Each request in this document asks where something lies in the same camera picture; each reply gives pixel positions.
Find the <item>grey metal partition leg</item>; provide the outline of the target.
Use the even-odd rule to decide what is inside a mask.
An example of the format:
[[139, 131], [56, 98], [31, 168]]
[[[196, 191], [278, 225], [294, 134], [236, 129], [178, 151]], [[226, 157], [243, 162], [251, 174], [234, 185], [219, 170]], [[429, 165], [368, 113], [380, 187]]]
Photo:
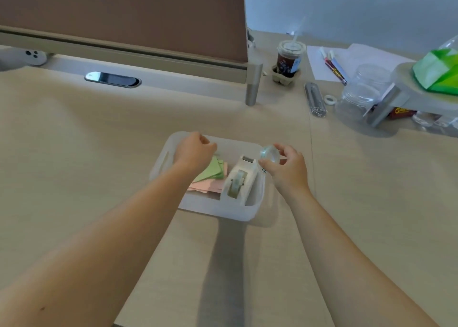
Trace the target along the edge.
[[256, 104], [262, 71], [263, 64], [248, 64], [245, 94], [245, 104], [247, 106], [254, 106]]

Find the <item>person's right forearm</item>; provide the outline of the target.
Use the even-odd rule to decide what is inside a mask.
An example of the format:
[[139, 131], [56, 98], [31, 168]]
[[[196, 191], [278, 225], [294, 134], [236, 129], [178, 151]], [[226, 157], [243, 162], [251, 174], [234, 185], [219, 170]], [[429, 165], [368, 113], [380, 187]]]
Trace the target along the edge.
[[335, 327], [439, 327], [347, 236], [307, 187], [284, 189]]

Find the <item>red marker pen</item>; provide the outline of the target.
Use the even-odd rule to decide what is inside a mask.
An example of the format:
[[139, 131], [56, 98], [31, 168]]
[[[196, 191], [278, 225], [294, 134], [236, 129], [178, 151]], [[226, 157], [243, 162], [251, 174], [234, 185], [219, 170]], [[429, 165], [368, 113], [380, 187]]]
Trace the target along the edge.
[[339, 74], [337, 74], [337, 75], [335, 74], [335, 70], [333, 69], [333, 65], [330, 63], [330, 61], [329, 61], [329, 59], [328, 59], [328, 52], [329, 52], [329, 51], [326, 52], [325, 49], [324, 49], [324, 47], [320, 47], [320, 48], [319, 48], [319, 52], [320, 52], [321, 56], [323, 57], [324, 62], [325, 62], [325, 64], [327, 65], [327, 67], [328, 67], [328, 68], [332, 71], [332, 73], [339, 79], [339, 81], [342, 82], [341, 79], [340, 79], [340, 77], [339, 77], [340, 75], [339, 75]]

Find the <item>translucent plastic tray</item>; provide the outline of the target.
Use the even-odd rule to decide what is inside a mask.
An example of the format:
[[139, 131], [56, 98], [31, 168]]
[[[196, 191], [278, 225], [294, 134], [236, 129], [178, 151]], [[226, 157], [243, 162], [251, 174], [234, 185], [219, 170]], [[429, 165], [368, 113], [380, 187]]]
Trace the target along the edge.
[[[189, 132], [179, 131], [169, 136], [152, 167], [149, 180], [155, 179], [163, 171], [171, 167], [177, 145], [188, 135]], [[237, 164], [242, 156], [256, 160], [259, 158], [262, 149], [262, 146], [256, 143], [213, 136], [208, 136], [208, 139], [217, 144], [216, 156], [227, 162], [230, 170], [233, 168], [238, 170]], [[211, 193], [187, 191], [180, 202], [179, 208], [196, 213], [247, 222], [252, 220], [260, 209], [265, 194], [265, 180], [266, 175], [258, 168], [257, 176], [253, 180], [249, 192], [246, 193], [247, 189], [244, 186], [240, 189], [240, 194], [245, 194], [243, 200], [228, 197], [226, 192], [218, 196]]]

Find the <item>iced coffee cup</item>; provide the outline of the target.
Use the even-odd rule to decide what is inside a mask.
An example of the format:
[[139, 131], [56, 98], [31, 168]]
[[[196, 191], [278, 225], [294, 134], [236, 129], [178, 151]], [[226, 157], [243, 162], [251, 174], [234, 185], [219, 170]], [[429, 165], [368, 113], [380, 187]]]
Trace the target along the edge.
[[275, 71], [287, 78], [294, 77], [306, 52], [306, 45], [296, 40], [284, 40], [278, 44], [277, 50]]

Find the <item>white desk clamp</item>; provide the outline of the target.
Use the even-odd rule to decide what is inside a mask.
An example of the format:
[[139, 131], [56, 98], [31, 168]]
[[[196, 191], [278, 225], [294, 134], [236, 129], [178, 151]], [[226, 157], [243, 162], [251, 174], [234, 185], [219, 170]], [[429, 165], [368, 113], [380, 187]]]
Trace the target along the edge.
[[48, 63], [53, 53], [0, 46], [0, 72], [20, 69], [26, 66], [41, 67]]

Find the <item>white paper sheets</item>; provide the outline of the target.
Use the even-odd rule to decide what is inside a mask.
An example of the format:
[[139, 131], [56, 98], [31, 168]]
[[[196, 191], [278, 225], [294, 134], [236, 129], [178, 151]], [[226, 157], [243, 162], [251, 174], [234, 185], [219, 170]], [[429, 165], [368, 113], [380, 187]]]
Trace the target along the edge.
[[[320, 46], [308, 45], [306, 51], [314, 79], [317, 81], [337, 82], [338, 78], [325, 65], [319, 48]], [[324, 49], [326, 52], [334, 50], [337, 60], [348, 76], [353, 76], [357, 67], [365, 63], [393, 71], [399, 64], [414, 62], [412, 59], [362, 44], [352, 44], [348, 48], [324, 47]]]

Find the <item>brown desk partition panel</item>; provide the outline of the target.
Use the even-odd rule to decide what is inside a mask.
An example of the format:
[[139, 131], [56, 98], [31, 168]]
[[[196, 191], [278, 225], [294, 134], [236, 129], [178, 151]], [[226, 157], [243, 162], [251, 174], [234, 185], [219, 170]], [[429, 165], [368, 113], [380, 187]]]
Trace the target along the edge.
[[0, 44], [258, 85], [245, 0], [0, 0]]

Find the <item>blue marker pen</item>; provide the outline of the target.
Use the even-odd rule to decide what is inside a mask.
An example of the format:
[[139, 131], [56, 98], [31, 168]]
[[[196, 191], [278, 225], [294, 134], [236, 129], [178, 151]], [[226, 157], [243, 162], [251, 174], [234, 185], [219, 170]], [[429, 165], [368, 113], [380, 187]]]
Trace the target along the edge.
[[339, 74], [340, 79], [344, 85], [347, 85], [349, 76], [344, 70], [344, 68], [340, 65], [339, 61], [336, 58], [334, 50], [330, 50], [328, 52], [328, 59], [330, 63], [333, 65], [333, 69], [335, 70], [335, 74]]

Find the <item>person's left hand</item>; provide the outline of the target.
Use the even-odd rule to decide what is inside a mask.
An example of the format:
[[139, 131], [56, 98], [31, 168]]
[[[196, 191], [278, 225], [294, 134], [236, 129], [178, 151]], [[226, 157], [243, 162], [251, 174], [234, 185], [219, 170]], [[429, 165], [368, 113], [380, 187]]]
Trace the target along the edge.
[[209, 165], [199, 160], [199, 134], [200, 132], [192, 132], [182, 139], [174, 153], [174, 164], [193, 171], [195, 175], [201, 173]]

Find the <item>clear pen case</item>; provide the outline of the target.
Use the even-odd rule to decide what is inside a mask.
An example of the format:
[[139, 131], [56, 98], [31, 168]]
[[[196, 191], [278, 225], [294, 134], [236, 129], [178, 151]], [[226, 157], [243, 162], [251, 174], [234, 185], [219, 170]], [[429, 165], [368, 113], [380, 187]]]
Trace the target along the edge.
[[311, 114], [319, 118], [326, 117], [327, 109], [318, 85], [313, 82], [307, 82], [304, 85], [304, 90]]

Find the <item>small glass jar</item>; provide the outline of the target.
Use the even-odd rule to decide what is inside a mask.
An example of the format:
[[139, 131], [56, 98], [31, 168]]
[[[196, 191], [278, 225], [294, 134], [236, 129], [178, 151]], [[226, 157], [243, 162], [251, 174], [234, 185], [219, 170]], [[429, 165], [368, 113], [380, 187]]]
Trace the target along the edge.
[[428, 132], [458, 135], [458, 117], [418, 111], [412, 120]]

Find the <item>white tape dispenser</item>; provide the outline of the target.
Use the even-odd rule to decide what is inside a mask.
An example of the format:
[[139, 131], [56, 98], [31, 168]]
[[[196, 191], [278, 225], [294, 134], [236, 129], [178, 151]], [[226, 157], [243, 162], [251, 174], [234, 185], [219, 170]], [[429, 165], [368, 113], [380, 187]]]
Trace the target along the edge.
[[258, 160], [241, 156], [226, 178], [223, 195], [245, 205], [258, 173]]

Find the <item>person's left forearm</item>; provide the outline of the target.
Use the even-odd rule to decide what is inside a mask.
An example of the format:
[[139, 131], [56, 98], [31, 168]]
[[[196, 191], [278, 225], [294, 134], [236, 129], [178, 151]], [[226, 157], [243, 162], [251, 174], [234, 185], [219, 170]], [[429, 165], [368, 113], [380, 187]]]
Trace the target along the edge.
[[206, 164], [177, 160], [0, 291], [0, 327], [111, 327]]

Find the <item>person's right hand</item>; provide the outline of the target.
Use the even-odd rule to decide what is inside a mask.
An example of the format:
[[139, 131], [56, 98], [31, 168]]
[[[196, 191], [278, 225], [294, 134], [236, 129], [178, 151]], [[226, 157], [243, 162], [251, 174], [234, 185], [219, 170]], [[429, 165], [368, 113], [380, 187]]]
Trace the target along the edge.
[[285, 199], [310, 195], [304, 156], [291, 145], [274, 145], [280, 151], [281, 156], [285, 157], [283, 166], [275, 175], [271, 175], [276, 189]]

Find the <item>green plastic bag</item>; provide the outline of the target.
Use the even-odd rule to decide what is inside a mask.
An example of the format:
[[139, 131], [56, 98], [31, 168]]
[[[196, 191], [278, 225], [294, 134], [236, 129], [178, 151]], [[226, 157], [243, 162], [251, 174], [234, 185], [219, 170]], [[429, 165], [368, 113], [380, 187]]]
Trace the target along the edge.
[[412, 71], [424, 90], [458, 96], [458, 35], [429, 51]]

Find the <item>red box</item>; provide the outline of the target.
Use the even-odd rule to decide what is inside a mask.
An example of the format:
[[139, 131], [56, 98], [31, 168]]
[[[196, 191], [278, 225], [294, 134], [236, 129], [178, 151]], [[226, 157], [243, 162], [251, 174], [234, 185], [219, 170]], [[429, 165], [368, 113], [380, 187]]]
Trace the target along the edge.
[[416, 110], [409, 110], [406, 108], [395, 107], [389, 112], [389, 114], [387, 115], [387, 118], [389, 120], [398, 120], [398, 119], [412, 117], [416, 113], [417, 113]]

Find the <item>pink sticky notes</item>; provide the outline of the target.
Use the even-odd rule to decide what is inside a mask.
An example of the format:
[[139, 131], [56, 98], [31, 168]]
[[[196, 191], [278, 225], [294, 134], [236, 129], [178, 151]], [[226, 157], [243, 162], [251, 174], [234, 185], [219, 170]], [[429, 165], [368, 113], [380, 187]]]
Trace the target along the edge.
[[220, 179], [204, 179], [198, 182], [193, 182], [187, 189], [187, 191], [197, 191], [201, 193], [218, 193], [220, 194], [223, 191], [224, 183], [228, 174], [228, 164], [227, 162], [220, 161], [223, 167], [223, 177]]

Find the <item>cardboard cup holder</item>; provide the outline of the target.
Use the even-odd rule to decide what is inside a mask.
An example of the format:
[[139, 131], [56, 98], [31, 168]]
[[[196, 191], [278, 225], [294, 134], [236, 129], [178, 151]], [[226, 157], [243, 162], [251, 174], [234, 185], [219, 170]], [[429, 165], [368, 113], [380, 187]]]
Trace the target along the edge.
[[283, 86], [290, 86], [294, 81], [298, 80], [301, 76], [301, 69], [298, 69], [293, 77], [286, 77], [276, 72], [277, 66], [272, 66], [272, 81]]

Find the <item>clear tape roll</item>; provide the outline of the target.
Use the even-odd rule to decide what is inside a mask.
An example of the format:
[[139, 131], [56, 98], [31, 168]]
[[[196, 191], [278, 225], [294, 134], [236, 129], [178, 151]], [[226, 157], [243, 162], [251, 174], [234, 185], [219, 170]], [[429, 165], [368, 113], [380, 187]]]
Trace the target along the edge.
[[279, 164], [281, 161], [280, 151], [275, 145], [268, 145], [261, 149], [260, 159], [271, 161], [272, 163]]

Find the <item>clear plastic jar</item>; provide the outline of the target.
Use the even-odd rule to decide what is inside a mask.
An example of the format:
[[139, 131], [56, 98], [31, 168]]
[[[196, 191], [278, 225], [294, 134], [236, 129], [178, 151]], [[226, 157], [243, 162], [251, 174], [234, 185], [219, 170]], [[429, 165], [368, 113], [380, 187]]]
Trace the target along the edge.
[[374, 64], [361, 64], [344, 87], [335, 105], [340, 117], [361, 121], [391, 85], [391, 72]]

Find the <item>clear drinking straw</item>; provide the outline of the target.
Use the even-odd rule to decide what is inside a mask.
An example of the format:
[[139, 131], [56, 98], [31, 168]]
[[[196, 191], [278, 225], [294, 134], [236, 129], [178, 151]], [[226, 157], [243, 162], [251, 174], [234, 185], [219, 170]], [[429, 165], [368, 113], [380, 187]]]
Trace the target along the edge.
[[305, 15], [302, 18], [299, 27], [294, 31], [294, 37], [293, 37], [292, 41], [296, 41], [298, 39], [298, 37], [302, 35], [302, 33], [304, 32], [306, 21], [307, 21], [307, 15]]

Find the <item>beige desk riser shelf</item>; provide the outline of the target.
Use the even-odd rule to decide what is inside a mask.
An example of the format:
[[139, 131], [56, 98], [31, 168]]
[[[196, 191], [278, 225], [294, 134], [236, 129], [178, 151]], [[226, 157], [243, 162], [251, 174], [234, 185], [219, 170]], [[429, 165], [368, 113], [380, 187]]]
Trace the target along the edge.
[[396, 107], [458, 117], [458, 96], [428, 92], [421, 88], [412, 72], [414, 63], [399, 64], [391, 73], [392, 87], [366, 117], [377, 127]]

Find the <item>green sticky notes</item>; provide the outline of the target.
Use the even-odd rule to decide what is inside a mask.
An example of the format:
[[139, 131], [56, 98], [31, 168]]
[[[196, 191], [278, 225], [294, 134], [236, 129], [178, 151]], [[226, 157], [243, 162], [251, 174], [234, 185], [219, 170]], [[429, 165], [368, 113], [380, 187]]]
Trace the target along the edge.
[[225, 177], [225, 162], [217, 156], [213, 156], [209, 165], [194, 178], [193, 182], [197, 183], [208, 179], [223, 179]]

